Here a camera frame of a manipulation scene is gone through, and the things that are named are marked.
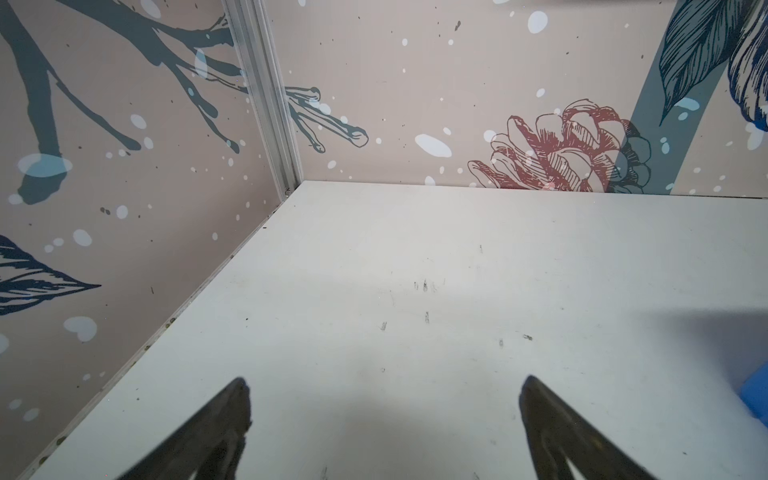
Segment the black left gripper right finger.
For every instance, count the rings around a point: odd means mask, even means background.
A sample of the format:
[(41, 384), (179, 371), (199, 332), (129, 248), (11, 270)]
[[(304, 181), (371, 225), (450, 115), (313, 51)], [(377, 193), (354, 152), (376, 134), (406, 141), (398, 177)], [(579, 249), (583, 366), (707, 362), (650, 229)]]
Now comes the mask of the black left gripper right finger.
[(537, 377), (519, 395), (521, 419), (539, 479), (645, 479), (654, 476), (626, 455)]

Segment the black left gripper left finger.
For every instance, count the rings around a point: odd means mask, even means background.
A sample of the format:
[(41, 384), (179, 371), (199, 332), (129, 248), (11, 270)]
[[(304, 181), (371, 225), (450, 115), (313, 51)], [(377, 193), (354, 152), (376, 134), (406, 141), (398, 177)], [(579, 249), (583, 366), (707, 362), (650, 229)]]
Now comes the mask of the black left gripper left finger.
[(234, 479), (250, 426), (250, 389), (237, 377), (121, 478)]

